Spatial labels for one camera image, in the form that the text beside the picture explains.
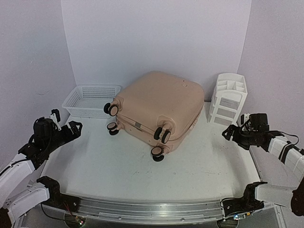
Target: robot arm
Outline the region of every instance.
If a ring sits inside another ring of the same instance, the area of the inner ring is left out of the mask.
[[[79,198],[60,193],[59,183],[49,177],[37,180],[31,188],[14,197],[8,198],[13,190],[33,171],[37,170],[49,155],[60,146],[81,135],[82,124],[71,121],[60,127],[60,115],[57,109],[52,110],[49,118],[41,117],[34,123],[34,134],[10,162],[0,172],[0,217],[13,224],[18,217],[37,204],[47,202],[52,206],[60,206],[63,201],[77,202]]]
[[[262,209],[263,201],[285,206],[294,214],[304,216],[304,150],[288,141],[284,136],[286,133],[270,131],[266,114],[243,115],[241,123],[241,127],[230,125],[222,135],[227,140],[233,137],[232,140],[245,150],[252,145],[262,147],[286,165],[301,183],[298,188],[273,186],[266,182],[249,184],[243,197],[222,201],[225,216],[238,217],[237,212]]]

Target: cable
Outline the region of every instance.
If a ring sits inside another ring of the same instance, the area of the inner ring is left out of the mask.
[[[291,137],[296,137],[298,140],[296,141],[296,143],[293,143],[292,145],[294,145],[294,146],[296,146],[298,143],[299,143],[299,136],[297,136],[297,135],[295,135],[295,134],[287,134],[287,135],[289,135],[289,136],[291,136]]]
[[[18,164],[18,163],[20,163],[20,162],[25,162],[25,161],[29,161],[29,160],[33,160],[33,159],[22,159],[22,160],[19,160],[19,161],[16,161],[16,162],[14,162],[14,163],[12,163],[11,165],[9,165],[8,167],[6,167],[4,170],[2,170],[2,172],[0,173],[0,176],[2,175],[2,174],[4,174],[4,172],[6,171],[6,170],[8,170],[9,168],[11,168],[13,165],[16,165],[16,164]]]
[[[49,216],[45,211],[44,211],[44,209],[43,209],[43,206],[42,206],[42,203],[40,203],[40,205],[41,205],[41,210],[42,210],[42,212],[47,216],[47,217],[49,217],[50,219],[55,219],[55,220],[59,220],[59,221],[65,221],[63,218],[55,218],[55,217],[52,217],[52,216]]]
[[[45,148],[45,150],[44,150],[43,152],[40,153],[40,155],[43,154],[45,151],[47,151],[47,149],[49,148],[49,146],[50,146],[50,144],[51,144],[51,141],[52,141],[52,125],[51,125],[51,123],[49,123],[49,122],[46,121],[45,119],[42,120],[42,121],[48,123],[48,124],[50,125],[50,129],[51,129],[51,130],[50,130],[50,138],[49,138],[47,147]],[[20,162],[22,162],[22,161],[25,162],[25,161],[29,161],[29,160],[35,160],[35,159],[37,159],[38,157],[36,157],[36,158],[31,158],[31,159],[29,159],[29,158],[28,158],[28,159],[22,159],[22,160],[16,161],[16,162],[12,163],[11,165],[7,166],[4,170],[2,170],[2,172],[0,173],[0,176],[1,176],[2,174],[4,174],[6,170],[8,170],[9,168],[12,168],[12,167],[13,167],[14,165],[16,165],[16,164],[18,164],[18,163],[20,163]]]
[[[220,203],[219,203],[219,205],[220,205],[220,207],[221,208],[224,208],[224,206],[222,206],[222,202],[224,202],[224,201],[226,201],[226,200],[233,200],[233,199],[235,199],[235,198],[233,198],[233,197],[227,197],[227,198],[224,198],[224,199],[222,199],[221,201],[220,201]]]

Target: suitcase wheel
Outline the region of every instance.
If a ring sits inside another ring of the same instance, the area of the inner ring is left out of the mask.
[[[165,158],[165,156],[163,156],[163,155],[161,155],[161,156],[159,156],[159,157],[154,157],[154,156],[153,156],[153,160],[156,161],[156,162],[160,162],[160,161],[162,161],[164,158]]]
[[[118,113],[118,106],[114,104],[109,108],[109,114],[110,116],[116,116],[117,113]]]
[[[110,135],[116,135],[119,133],[119,130],[109,131]]]
[[[154,133],[154,139],[155,140],[159,140],[161,133],[162,133],[162,127],[157,128],[156,131],[155,131],[155,133]]]
[[[151,154],[153,157],[159,157],[163,154],[163,148],[160,146],[156,146],[156,147],[152,148]]]
[[[107,129],[108,129],[109,131],[114,130],[116,127],[117,127],[117,124],[116,124],[115,122],[109,123],[109,124],[107,125]]]
[[[109,114],[109,107],[111,106],[110,103],[106,103],[104,106],[104,113]]]
[[[169,138],[170,138],[170,135],[171,135],[171,132],[168,131],[168,130],[166,130],[165,133],[163,134],[162,138],[161,138],[161,142],[162,142],[163,144],[166,144],[167,141],[168,141]]]

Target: suitcase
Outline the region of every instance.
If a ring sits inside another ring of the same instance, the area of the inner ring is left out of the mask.
[[[155,161],[175,150],[195,126],[204,105],[202,87],[163,72],[150,72],[122,90],[104,112],[116,116],[111,135],[125,129],[153,146]]]

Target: white table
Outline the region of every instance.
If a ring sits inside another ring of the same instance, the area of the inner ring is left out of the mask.
[[[228,142],[226,127],[200,118],[179,148],[161,162],[151,146],[121,130],[110,136],[111,120],[69,117],[83,124],[80,138],[53,152],[42,175],[63,193],[125,201],[210,201],[241,197],[247,184],[260,181],[249,151]]]

